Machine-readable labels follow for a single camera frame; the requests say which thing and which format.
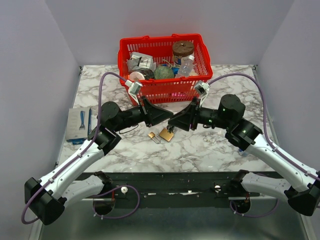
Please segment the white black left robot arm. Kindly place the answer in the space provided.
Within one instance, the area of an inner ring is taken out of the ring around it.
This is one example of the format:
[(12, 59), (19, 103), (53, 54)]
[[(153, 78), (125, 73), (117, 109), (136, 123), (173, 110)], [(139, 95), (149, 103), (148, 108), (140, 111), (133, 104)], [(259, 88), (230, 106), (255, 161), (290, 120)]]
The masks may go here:
[(141, 104), (127, 110), (121, 110), (113, 101), (99, 105), (97, 126), (80, 148), (40, 179), (31, 177), (25, 182), (25, 209), (30, 209), (44, 225), (50, 225), (72, 201), (93, 195), (107, 197), (111, 185), (110, 179), (103, 173), (94, 174), (88, 182), (73, 184), (73, 181), (115, 148), (121, 140), (119, 131), (140, 123), (153, 127), (173, 115), (171, 111), (152, 104), (146, 97), (142, 97)]

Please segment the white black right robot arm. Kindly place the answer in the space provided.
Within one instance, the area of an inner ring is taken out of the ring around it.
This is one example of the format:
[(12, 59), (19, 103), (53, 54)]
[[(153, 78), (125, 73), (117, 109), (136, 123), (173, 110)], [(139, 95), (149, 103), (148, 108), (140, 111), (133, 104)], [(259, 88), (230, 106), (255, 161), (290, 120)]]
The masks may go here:
[(318, 171), (295, 158), (291, 159), (293, 164), (287, 162), (290, 154), (269, 143), (262, 130), (243, 117), (246, 107), (236, 95), (224, 95), (218, 109), (202, 107), (200, 102), (193, 98), (168, 121), (169, 125), (184, 131), (196, 130), (199, 124), (224, 129), (229, 143), (259, 158), (281, 175), (271, 178), (240, 170), (230, 183), (230, 191), (236, 196), (249, 192), (274, 197), (287, 202), (296, 212), (312, 216), (320, 203), (320, 181), (314, 178), (319, 177)]

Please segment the keys with panda keychain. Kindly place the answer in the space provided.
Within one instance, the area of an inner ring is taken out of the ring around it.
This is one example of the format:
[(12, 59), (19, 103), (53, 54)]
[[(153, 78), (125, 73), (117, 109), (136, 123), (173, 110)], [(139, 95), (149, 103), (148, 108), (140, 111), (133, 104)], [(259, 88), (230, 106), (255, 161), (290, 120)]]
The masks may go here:
[(168, 130), (169, 133), (175, 133), (176, 127), (175, 127), (175, 126), (169, 126), (169, 127), (167, 128), (167, 130)]

